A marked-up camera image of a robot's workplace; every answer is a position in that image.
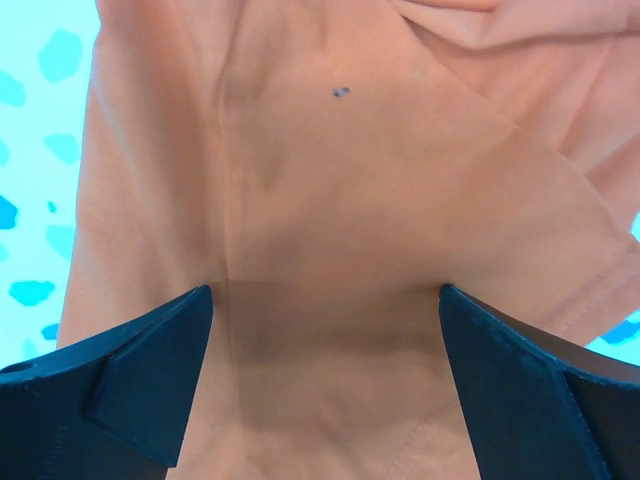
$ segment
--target blue spot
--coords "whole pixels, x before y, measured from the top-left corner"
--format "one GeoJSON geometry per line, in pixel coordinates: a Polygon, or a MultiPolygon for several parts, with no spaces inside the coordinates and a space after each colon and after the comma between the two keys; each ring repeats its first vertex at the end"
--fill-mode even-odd
{"type": "Polygon", "coordinates": [[[333,96],[340,98],[340,97],[344,97],[349,92],[351,92],[351,89],[349,87],[334,88],[333,96]]]}
{"type": "Polygon", "coordinates": [[[55,340],[58,338],[58,324],[47,325],[42,329],[42,336],[45,340],[55,340]]]}
{"type": "Polygon", "coordinates": [[[49,298],[55,288],[51,282],[15,282],[9,288],[9,295],[25,307],[33,307],[49,298]]]}
{"type": "Polygon", "coordinates": [[[640,323],[631,323],[625,320],[609,333],[602,335],[602,339],[609,344],[623,343],[631,340],[639,332],[640,323]]]}
{"type": "Polygon", "coordinates": [[[71,260],[71,252],[73,250],[73,234],[72,227],[47,227],[47,242],[58,252],[65,260],[71,260]]]}
{"type": "Polygon", "coordinates": [[[4,70],[0,70],[0,103],[22,107],[27,99],[24,85],[4,70]]]}
{"type": "Polygon", "coordinates": [[[631,227],[631,233],[638,239],[638,241],[640,242],[640,212],[638,212],[638,215],[636,216],[636,219],[633,222],[633,225],[631,227]]]}
{"type": "Polygon", "coordinates": [[[15,227],[17,216],[16,206],[0,195],[0,230],[10,230],[15,227]]]}
{"type": "Polygon", "coordinates": [[[51,83],[75,75],[81,58],[80,37],[66,30],[56,31],[38,54],[42,75],[51,83]]]}
{"type": "Polygon", "coordinates": [[[44,144],[53,154],[67,165],[71,165],[80,160],[80,149],[78,142],[73,135],[56,133],[45,137],[44,144]]]}
{"type": "Polygon", "coordinates": [[[9,147],[7,144],[0,140],[0,167],[7,164],[9,161],[9,147]]]}
{"type": "Polygon", "coordinates": [[[640,323],[640,310],[636,310],[627,317],[627,322],[640,323]]]}
{"type": "Polygon", "coordinates": [[[38,348],[36,347],[36,344],[33,343],[28,338],[25,339],[24,344],[22,345],[23,361],[31,360],[32,358],[36,358],[38,356],[40,356],[40,354],[38,353],[38,348]]]}

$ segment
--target black plastic jaw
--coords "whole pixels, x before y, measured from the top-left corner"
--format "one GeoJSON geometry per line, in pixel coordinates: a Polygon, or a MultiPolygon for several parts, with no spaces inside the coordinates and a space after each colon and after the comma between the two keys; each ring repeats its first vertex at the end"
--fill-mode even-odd
{"type": "Polygon", "coordinates": [[[640,368],[447,285],[442,333],[484,480],[640,479],[640,368]]]}
{"type": "Polygon", "coordinates": [[[164,479],[178,461],[212,320],[202,286],[0,370],[0,478],[164,479]]]}

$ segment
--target small dark spot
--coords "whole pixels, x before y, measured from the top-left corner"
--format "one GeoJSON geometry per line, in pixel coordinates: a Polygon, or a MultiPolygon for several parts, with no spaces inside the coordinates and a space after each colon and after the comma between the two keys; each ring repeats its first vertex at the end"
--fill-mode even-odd
{"type": "Polygon", "coordinates": [[[337,98],[344,97],[350,91],[351,89],[349,87],[334,88],[333,96],[337,98]]]}

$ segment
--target stitched hem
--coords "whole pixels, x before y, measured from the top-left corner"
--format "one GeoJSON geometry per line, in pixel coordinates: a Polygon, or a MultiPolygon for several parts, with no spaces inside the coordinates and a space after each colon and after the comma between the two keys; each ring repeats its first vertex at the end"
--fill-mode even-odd
{"type": "Polygon", "coordinates": [[[539,328],[586,345],[640,308],[640,244],[552,312],[539,328]]]}

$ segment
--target light blue background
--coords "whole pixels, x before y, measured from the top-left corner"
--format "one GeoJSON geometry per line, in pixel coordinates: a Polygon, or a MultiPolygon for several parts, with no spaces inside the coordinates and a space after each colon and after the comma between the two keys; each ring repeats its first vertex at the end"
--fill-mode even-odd
{"type": "MultiPolygon", "coordinates": [[[[0,0],[0,368],[55,348],[98,28],[93,0],[0,0]]],[[[590,347],[640,365],[640,313],[590,347]]]]}

